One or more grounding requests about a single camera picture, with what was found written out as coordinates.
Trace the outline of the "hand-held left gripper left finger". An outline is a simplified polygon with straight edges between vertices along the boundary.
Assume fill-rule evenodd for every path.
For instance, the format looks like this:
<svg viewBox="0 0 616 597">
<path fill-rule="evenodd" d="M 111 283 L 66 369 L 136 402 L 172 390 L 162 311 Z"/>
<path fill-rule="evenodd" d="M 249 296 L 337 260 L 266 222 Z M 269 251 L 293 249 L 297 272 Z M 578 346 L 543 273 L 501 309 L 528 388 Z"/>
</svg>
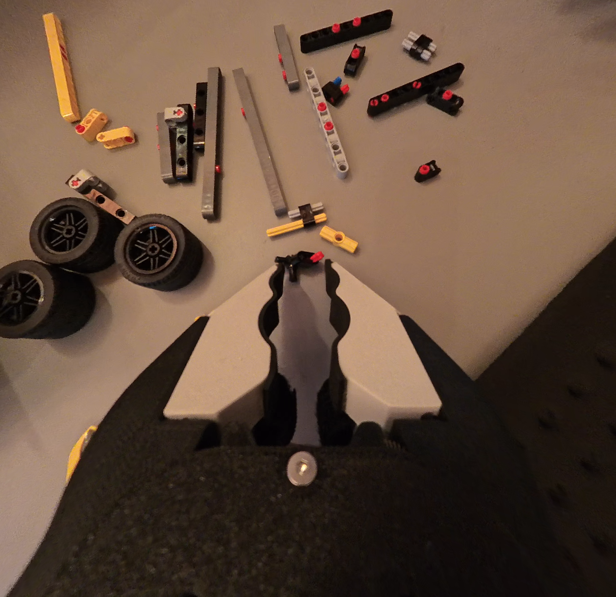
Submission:
<svg viewBox="0 0 616 597">
<path fill-rule="evenodd" d="M 269 339 L 280 294 L 278 264 L 210 312 L 165 406 L 166 419 L 244 424 L 258 443 L 281 443 L 281 385 Z"/>
</svg>

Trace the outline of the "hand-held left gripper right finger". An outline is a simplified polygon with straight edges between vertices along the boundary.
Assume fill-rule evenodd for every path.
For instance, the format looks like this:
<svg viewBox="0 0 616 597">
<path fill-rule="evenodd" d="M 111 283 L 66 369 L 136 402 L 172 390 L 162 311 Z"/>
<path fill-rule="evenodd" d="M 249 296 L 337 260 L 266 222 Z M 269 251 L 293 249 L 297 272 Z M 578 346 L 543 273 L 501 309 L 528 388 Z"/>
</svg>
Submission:
<svg viewBox="0 0 616 597">
<path fill-rule="evenodd" d="M 356 427 L 437 416 L 442 401 L 404 327 L 404 317 L 341 265 L 325 262 L 336 338 L 318 396 L 323 446 L 345 446 Z"/>
</svg>

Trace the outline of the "black toy wheel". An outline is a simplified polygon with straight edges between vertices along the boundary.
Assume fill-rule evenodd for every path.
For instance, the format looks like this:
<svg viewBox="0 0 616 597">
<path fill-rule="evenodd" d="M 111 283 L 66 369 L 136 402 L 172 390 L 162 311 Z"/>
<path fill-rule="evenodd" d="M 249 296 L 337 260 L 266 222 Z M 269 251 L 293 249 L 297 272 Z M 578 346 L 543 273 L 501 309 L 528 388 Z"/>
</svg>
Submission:
<svg viewBox="0 0 616 597">
<path fill-rule="evenodd" d="M 61 339 L 88 323 L 96 292 L 88 279 L 39 261 L 1 268 L 1 337 Z"/>
<path fill-rule="evenodd" d="M 29 241 L 45 263 L 95 273 L 114 263 L 115 243 L 123 226 L 87 200 L 63 198 L 38 212 Z"/>
<path fill-rule="evenodd" d="M 119 233 L 114 258 L 131 283 L 157 291 L 175 291 L 192 282 L 203 263 L 199 239 L 164 214 L 134 218 Z"/>
</svg>

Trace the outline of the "grey desk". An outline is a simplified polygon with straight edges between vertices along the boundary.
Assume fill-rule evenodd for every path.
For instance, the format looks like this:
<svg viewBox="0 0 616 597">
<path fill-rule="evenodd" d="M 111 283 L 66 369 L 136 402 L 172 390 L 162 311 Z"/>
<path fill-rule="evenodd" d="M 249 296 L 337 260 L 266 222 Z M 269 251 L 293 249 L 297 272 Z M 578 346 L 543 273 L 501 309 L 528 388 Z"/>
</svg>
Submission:
<svg viewBox="0 0 616 597">
<path fill-rule="evenodd" d="M 386 9 L 388 30 L 301 52 L 302 34 Z M 88 143 L 60 114 L 42 16 L 64 32 L 81 120 L 130 127 L 132 145 Z M 289 92 L 273 27 L 299 76 Z M 437 50 L 402 48 L 408 33 Z M 366 47 L 356 77 L 344 65 Z M 456 116 L 426 96 L 370 117 L 373 96 L 461 62 Z M 161 179 L 157 114 L 193 105 L 222 74 L 217 219 L 201 214 L 203 151 L 189 182 Z M 327 220 L 277 237 L 232 71 L 242 68 L 288 212 L 321 202 Z M 307 90 L 336 77 L 328 108 L 349 172 L 336 176 Z M 414 180 L 435 160 L 441 173 Z M 200 314 L 273 263 L 324 250 L 414 318 L 479 375 L 615 233 L 615 0 L 1 0 L 1 265 L 32 259 L 30 223 L 89 169 L 135 214 L 177 218 L 204 244 L 196 280 L 174 293 L 95 274 L 91 321 L 57 341 L 1 339 L 1 596 L 44 536 L 66 457 L 134 378 Z M 326 225 L 354 254 L 320 237 Z"/>
</svg>

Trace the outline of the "small yellow connector piece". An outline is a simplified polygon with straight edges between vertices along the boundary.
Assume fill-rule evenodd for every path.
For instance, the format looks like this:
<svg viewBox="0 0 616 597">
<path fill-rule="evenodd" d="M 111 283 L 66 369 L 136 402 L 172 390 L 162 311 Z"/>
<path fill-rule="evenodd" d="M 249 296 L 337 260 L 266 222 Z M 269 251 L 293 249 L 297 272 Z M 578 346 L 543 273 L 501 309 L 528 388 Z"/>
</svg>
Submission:
<svg viewBox="0 0 616 597">
<path fill-rule="evenodd" d="M 320 230 L 320 237 L 327 242 L 335 245 L 348 253 L 354 254 L 358 248 L 358 242 L 349 238 L 342 231 L 337 231 L 329 226 L 324 225 Z"/>
</svg>

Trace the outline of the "tiny yellow black blue brick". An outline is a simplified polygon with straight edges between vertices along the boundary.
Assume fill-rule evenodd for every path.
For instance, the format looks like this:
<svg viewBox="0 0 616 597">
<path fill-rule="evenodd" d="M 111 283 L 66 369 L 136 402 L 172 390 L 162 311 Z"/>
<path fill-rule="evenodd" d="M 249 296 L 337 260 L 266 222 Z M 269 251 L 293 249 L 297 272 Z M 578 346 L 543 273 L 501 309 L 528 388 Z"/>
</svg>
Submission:
<svg viewBox="0 0 616 597">
<path fill-rule="evenodd" d="M 290 210 L 288 216 L 291 219 L 290 223 L 267 229 L 266 235 L 273 238 L 291 231 L 323 223 L 327 220 L 327 215 L 324 213 L 324 205 L 321 202 L 299 206 L 296 209 Z"/>
</svg>

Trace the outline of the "yellow curved panel pieces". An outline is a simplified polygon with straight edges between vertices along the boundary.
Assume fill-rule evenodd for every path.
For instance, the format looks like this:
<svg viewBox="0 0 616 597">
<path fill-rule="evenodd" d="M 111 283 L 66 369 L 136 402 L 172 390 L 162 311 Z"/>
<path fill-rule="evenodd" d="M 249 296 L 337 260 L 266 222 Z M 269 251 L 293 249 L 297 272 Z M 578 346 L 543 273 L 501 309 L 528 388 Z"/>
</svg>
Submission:
<svg viewBox="0 0 616 597">
<path fill-rule="evenodd" d="M 81 435 L 81 437 L 76 441 L 73 445 L 70 454 L 68 456 L 68 461 L 66 465 L 66 475 L 65 475 L 65 483 L 68 483 L 72 477 L 72 474 L 77 467 L 78 463 L 81 460 L 81 456 L 84 452 L 84 449 L 88 445 L 89 440 L 97 431 L 97 425 L 89 426 L 88 429 Z"/>
</svg>

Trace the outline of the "grey white small brick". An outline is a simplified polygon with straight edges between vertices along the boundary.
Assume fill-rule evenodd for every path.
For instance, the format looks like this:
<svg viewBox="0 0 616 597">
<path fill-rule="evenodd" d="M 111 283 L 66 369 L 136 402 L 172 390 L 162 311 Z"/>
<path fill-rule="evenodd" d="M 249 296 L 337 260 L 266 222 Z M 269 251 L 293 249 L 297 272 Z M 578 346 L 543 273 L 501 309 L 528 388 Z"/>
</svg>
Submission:
<svg viewBox="0 0 616 597">
<path fill-rule="evenodd" d="M 112 199 L 112 189 L 109 185 L 89 170 L 78 171 L 70 176 L 65 184 L 122 223 L 128 225 L 135 219 L 135 215 Z"/>
</svg>

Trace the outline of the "long black beam red pins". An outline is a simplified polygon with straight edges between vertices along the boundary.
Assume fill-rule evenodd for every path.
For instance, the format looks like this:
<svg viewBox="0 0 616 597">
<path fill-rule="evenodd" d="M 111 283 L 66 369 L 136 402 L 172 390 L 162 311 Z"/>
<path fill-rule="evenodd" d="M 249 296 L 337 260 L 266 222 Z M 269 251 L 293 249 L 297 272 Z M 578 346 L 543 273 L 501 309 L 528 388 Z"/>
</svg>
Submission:
<svg viewBox="0 0 616 597">
<path fill-rule="evenodd" d="M 217 219 L 218 135 L 221 107 L 222 74 L 220 67 L 208 68 L 203 151 L 203 192 L 201 214 L 207 221 Z"/>
</svg>

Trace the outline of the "black double toy beam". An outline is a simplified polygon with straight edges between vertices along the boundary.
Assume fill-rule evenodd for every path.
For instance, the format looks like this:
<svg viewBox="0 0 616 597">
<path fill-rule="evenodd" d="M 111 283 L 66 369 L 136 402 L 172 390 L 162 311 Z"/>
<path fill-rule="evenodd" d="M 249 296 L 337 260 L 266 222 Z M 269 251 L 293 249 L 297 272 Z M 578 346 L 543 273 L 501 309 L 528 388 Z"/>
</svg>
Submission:
<svg viewBox="0 0 616 597">
<path fill-rule="evenodd" d="M 157 114 L 160 174 L 166 184 L 192 180 L 193 152 L 204 149 L 207 86 L 196 84 L 193 105 L 180 103 Z"/>
</svg>

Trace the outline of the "dark grey long toy beam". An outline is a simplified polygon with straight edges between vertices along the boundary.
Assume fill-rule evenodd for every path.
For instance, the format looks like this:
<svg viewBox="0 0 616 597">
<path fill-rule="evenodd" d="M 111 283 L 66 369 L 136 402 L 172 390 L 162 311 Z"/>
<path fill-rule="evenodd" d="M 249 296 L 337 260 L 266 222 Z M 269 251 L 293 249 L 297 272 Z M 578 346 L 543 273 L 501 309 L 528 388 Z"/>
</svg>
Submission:
<svg viewBox="0 0 616 597">
<path fill-rule="evenodd" d="M 262 124 L 258 115 L 256 105 L 251 94 L 248 79 L 242 68 L 232 71 L 238 95 L 240 97 L 244 118 L 248 124 L 251 139 L 254 144 L 258 161 L 264 176 L 264 181 L 269 193 L 274 212 L 277 217 L 288 213 L 286 201 L 284 199 L 280 181 L 267 145 Z"/>
</svg>

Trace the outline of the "light grey long toy beam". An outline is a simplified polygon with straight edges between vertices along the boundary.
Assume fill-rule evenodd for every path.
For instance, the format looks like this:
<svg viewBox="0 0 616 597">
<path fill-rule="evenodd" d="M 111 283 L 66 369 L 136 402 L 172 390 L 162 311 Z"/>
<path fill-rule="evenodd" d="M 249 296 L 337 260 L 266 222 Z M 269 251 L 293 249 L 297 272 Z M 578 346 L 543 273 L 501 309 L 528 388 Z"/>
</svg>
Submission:
<svg viewBox="0 0 616 597">
<path fill-rule="evenodd" d="M 333 122 L 332 115 L 329 111 L 326 96 L 322 91 L 322 87 L 313 68 L 304 69 L 304 77 L 307 90 L 312 99 L 313 108 L 319 120 L 320 132 L 326 140 L 328 153 L 336 176 L 339 179 L 345 179 L 349 172 L 349 163 L 338 131 Z"/>
</svg>

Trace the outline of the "small yellow brick red pin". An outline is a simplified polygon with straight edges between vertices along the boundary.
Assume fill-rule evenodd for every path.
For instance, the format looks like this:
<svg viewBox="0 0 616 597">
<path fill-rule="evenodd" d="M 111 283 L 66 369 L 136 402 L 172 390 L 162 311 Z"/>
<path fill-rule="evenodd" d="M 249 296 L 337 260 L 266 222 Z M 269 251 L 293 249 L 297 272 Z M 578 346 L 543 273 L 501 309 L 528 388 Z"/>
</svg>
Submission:
<svg viewBox="0 0 616 597">
<path fill-rule="evenodd" d="M 75 125 L 74 130 L 86 142 L 90 143 L 97 138 L 108 121 L 107 114 L 92 108 L 86 113 L 81 122 Z"/>
<path fill-rule="evenodd" d="M 101 143 L 105 149 L 113 150 L 134 144 L 136 136 L 130 127 L 122 126 L 116 129 L 99 132 L 96 136 L 96 141 Z"/>
</svg>

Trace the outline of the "short black brick red pin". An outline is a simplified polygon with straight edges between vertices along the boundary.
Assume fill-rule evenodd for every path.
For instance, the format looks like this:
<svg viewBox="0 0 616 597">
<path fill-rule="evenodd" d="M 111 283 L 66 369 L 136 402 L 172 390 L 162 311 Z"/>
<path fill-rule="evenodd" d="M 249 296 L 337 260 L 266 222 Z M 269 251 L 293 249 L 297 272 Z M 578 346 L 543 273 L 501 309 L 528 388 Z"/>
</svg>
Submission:
<svg viewBox="0 0 616 597">
<path fill-rule="evenodd" d="M 347 58 L 343 73 L 346 77 L 356 77 L 365 57 L 366 47 L 355 44 Z"/>
<path fill-rule="evenodd" d="M 426 102 L 448 115 L 456 116 L 465 100 L 446 87 L 437 87 L 433 92 L 427 94 Z"/>
</svg>

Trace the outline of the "blue red pin cluster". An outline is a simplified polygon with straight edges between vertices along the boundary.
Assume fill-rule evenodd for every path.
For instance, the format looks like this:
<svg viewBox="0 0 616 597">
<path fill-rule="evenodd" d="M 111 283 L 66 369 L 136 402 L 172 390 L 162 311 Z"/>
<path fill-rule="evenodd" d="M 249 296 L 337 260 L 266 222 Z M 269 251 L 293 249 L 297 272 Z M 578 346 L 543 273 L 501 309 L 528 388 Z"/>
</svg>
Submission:
<svg viewBox="0 0 616 597">
<path fill-rule="evenodd" d="M 328 81 L 321 88 L 325 100 L 333 107 L 337 107 L 345 99 L 349 90 L 349 85 L 343 83 L 339 76 L 332 81 Z"/>
</svg>

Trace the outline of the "black beam three red pins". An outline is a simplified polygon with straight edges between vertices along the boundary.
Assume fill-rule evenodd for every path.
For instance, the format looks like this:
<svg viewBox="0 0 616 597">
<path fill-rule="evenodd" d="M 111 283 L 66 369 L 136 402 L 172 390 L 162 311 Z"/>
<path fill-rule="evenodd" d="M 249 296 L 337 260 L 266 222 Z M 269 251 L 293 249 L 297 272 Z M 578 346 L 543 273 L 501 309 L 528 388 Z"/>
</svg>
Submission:
<svg viewBox="0 0 616 597">
<path fill-rule="evenodd" d="M 458 81 L 464 70 L 465 65 L 457 62 L 404 85 L 379 93 L 369 99 L 366 108 L 367 115 L 376 117 L 405 103 L 419 99 L 423 95 L 433 93 L 438 88 L 447 89 Z"/>
</svg>

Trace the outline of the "short grey beam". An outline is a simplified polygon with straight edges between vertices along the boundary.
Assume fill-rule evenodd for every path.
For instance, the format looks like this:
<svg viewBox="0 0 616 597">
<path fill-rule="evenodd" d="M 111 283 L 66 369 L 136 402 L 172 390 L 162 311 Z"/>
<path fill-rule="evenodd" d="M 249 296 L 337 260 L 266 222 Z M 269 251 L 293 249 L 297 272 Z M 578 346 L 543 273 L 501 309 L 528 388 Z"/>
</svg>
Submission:
<svg viewBox="0 0 616 597">
<path fill-rule="evenodd" d="M 282 68 L 283 80 L 289 92 L 297 91 L 299 90 L 299 76 L 286 27 L 284 24 L 275 25 L 273 32 L 278 47 L 278 61 Z"/>
</svg>

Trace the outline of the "grey black axle connector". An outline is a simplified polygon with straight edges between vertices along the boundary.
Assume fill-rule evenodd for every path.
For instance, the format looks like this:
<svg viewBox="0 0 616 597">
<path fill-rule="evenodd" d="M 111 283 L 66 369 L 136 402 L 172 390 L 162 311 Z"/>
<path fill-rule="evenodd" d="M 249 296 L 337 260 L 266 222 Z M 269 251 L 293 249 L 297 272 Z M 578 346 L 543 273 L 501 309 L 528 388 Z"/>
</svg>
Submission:
<svg viewBox="0 0 616 597">
<path fill-rule="evenodd" d="M 428 62 L 437 47 L 433 39 L 425 34 L 417 34 L 410 31 L 407 37 L 402 41 L 402 48 L 415 60 Z"/>
</svg>

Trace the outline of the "black beam two red pins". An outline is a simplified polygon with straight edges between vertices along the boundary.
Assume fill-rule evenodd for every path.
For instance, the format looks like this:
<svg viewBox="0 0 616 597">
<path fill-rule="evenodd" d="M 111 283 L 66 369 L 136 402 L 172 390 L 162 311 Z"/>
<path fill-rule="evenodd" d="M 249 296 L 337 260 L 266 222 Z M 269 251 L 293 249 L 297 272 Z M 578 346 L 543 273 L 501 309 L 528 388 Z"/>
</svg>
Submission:
<svg viewBox="0 0 616 597">
<path fill-rule="evenodd" d="M 365 16 L 358 16 L 345 22 L 333 23 L 325 28 L 306 32 L 299 38 L 301 52 L 310 54 L 347 41 L 386 31 L 391 26 L 392 17 L 393 11 L 391 9 L 386 9 Z"/>
</svg>

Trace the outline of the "long yellow toy beam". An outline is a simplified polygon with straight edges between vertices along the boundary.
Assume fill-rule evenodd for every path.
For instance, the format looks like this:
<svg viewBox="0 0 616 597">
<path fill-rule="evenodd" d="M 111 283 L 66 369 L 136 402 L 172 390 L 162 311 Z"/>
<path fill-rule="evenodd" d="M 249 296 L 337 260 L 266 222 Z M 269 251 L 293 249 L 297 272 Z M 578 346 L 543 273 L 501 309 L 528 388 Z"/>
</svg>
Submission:
<svg viewBox="0 0 616 597">
<path fill-rule="evenodd" d="M 49 47 L 60 114 L 67 122 L 77 123 L 81 121 L 81 114 L 62 25 L 54 13 L 44 14 L 42 19 Z"/>
</svg>

